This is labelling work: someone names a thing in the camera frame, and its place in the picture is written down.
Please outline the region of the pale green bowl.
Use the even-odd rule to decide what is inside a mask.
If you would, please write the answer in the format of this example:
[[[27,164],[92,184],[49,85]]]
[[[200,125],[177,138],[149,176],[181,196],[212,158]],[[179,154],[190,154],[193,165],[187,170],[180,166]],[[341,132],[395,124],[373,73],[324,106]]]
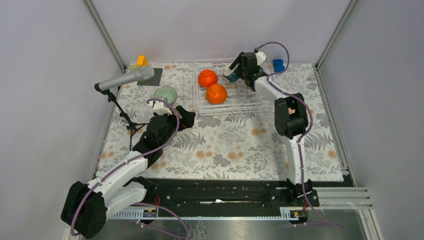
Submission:
[[[163,86],[154,92],[153,97],[155,99],[165,98],[169,104],[173,104],[177,99],[177,91],[173,87]]]

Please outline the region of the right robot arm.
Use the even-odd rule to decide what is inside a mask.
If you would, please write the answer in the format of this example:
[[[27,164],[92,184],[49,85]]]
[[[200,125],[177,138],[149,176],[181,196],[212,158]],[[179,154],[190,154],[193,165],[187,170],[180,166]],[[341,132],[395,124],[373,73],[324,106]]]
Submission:
[[[247,87],[265,97],[274,105],[274,125],[285,144],[289,172],[288,187],[283,194],[293,206],[312,208],[313,184],[306,177],[304,164],[304,137],[312,129],[313,119],[301,93],[288,93],[280,88],[261,67],[266,60],[264,52],[240,52],[227,65],[224,77],[231,83],[241,79]]]

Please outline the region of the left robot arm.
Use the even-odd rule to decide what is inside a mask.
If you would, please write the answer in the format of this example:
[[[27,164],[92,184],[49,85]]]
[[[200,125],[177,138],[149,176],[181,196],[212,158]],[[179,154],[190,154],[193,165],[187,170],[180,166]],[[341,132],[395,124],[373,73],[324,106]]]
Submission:
[[[151,167],[177,132],[192,128],[196,113],[182,106],[153,114],[147,127],[126,157],[87,183],[76,181],[69,189],[60,218],[70,233],[87,239],[96,236],[107,220],[135,204],[155,200],[156,184],[138,174]]]

